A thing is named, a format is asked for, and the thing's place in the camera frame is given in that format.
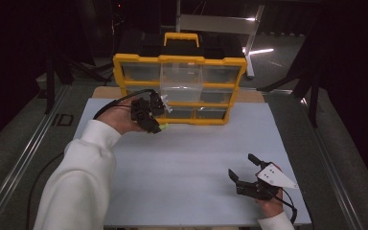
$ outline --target floor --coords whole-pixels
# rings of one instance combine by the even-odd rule
[[[302,36],[258,35],[253,50],[273,51],[251,57],[256,77],[242,79],[241,87],[257,88],[283,78],[303,42]],[[49,165],[40,177],[38,173],[73,138],[86,100],[97,86],[104,84],[78,71],[74,74],[73,85],[57,85],[57,94],[63,97],[58,99],[60,104],[53,117],[43,114],[45,100],[35,98],[0,133],[0,191],[3,187],[10,189],[8,194],[0,196],[3,197],[0,199],[0,229],[25,229],[27,221],[33,225],[44,183],[60,159]],[[108,77],[109,71],[101,74]],[[44,76],[40,80],[44,87]],[[368,229],[368,173],[355,144],[324,90],[321,90],[317,111],[319,128],[312,128],[305,106],[289,94],[295,83],[292,81],[276,92],[264,94],[264,98],[272,109],[311,212],[313,224],[297,228]],[[42,121],[48,121],[49,125],[44,136],[35,137],[39,146],[34,149],[28,143],[35,131],[43,128]],[[29,157],[23,154],[26,151],[31,152]],[[27,169],[19,173],[21,178],[6,180],[20,157],[29,162]],[[358,182],[366,189],[359,190]]]

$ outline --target white table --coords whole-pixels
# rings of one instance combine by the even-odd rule
[[[110,99],[90,99],[75,138]],[[254,182],[253,153],[297,181],[267,103],[235,103],[225,126],[170,125],[157,134],[128,133],[115,147],[117,167],[105,226],[256,226],[253,198],[237,195],[228,176]],[[301,191],[287,189],[295,224],[311,223]],[[287,215],[291,210],[285,206]]]

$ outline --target yellow storage organizer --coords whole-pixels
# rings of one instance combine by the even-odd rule
[[[156,118],[160,124],[226,124],[247,64],[239,41],[184,33],[146,36],[126,34],[113,58],[123,96],[146,88],[167,95],[172,112]]]

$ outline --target white sleeve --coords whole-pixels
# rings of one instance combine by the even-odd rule
[[[105,123],[88,122],[47,181],[34,229],[104,229],[120,137]]]
[[[285,212],[273,218],[258,219],[263,230],[294,230]]]

